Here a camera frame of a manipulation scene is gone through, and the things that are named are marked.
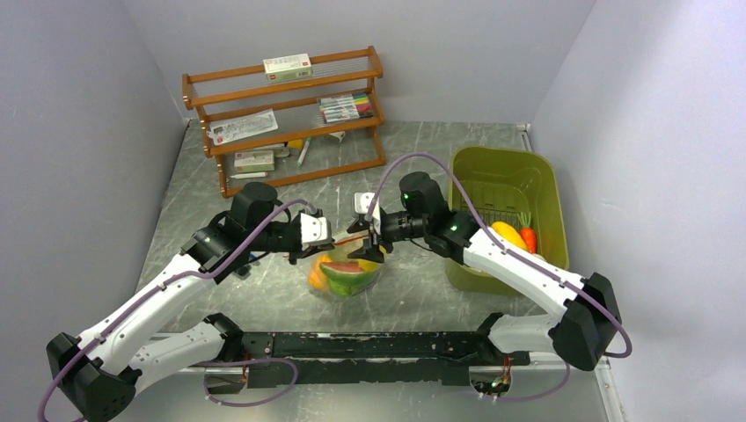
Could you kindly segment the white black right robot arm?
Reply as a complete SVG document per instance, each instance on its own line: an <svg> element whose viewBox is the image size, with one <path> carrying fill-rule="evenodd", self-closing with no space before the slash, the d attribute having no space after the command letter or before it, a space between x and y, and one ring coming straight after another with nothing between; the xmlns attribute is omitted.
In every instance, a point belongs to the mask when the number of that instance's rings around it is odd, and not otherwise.
<svg viewBox="0 0 746 422"><path fill-rule="evenodd" d="M590 371L621 332L611 282L599 273L582 277L512 244L478 215L449 207L440 186L416 171L399 182L403 210L387 213L373 193L353 197L351 233L364 231L352 258L382 263L396 242L421 238L436 255L488 274L536 303L539 316L499 316L474 342L477 357L497 363L507 353L554 353L572 367Z"/></svg>

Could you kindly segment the orange toy bell pepper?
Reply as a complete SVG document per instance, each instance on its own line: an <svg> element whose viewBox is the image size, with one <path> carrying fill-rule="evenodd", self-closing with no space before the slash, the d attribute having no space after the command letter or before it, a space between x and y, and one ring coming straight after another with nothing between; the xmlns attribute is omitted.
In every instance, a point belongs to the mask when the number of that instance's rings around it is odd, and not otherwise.
<svg viewBox="0 0 746 422"><path fill-rule="evenodd" d="M331 259L327 254L319 256L315 262L311 265L311 269L308 274L309 284L321 292L328 291L328 278L321 271L321 265L326 262L330 262Z"/></svg>

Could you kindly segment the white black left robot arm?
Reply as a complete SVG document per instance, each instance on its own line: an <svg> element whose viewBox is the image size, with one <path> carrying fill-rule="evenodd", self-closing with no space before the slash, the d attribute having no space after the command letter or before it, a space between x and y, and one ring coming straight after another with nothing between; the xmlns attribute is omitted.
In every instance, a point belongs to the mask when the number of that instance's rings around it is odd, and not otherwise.
<svg viewBox="0 0 746 422"><path fill-rule="evenodd" d="M78 335L60 333L47 345L60 390L85 421L117 417L153 383L182 368L217 361L229 366L245 355L244 333L223 314L154 341L188 304L232 273L244 273L261 253L285 253L291 262L333 246L320 209L303 202L292 215L276 190L251 182L228 210L194 232L167 266L116 311Z"/></svg>

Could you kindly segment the pink toy watermelon slice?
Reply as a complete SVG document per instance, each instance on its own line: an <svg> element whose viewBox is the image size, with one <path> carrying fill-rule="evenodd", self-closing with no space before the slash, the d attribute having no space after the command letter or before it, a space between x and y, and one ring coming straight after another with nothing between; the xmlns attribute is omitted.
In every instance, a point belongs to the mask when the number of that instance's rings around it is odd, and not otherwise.
<svg viewBox="0 0 746 422"><path fill-rule="evenodd" d="M358 286L374 280L376 273L366 273L359 267L357 260L330 261L321 265L321 271L328 278L328 283Z"/></svg>

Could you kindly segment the clear zip bag orange zipper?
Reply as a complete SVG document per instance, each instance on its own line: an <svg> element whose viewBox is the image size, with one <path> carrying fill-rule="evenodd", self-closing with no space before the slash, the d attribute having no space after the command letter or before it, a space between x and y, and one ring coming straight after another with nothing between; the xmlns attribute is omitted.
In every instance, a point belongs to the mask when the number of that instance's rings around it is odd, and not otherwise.
<svg viewBox="0 0 746 422"><path fill-rule="evenodd" d="M382 272L383 264L347 256L360 249L366 238L362 233L335 234L334 248L319 253L307 271L311 292L348 298L372 287Z"/></svg>

